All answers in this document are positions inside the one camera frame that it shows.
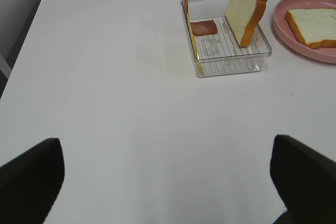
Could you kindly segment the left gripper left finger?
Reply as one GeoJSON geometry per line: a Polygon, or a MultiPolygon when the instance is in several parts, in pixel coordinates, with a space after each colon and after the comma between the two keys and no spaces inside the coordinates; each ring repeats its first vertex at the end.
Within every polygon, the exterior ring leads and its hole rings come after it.
{"type": "Polygon", "coordinates": [[[46,139],[1,166],[1,223],[44,223],[65,178],[60,140],[46,139]]]}

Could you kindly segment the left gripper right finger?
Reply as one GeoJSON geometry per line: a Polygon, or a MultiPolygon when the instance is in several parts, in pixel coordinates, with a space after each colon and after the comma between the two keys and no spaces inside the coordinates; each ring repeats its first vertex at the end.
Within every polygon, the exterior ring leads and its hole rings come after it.
{"type": "Polygon", "coordinates": [[[287,210],[276,223],[335,223],[335,162],[289,135],[277,135],[270,177],[287,210]]]}

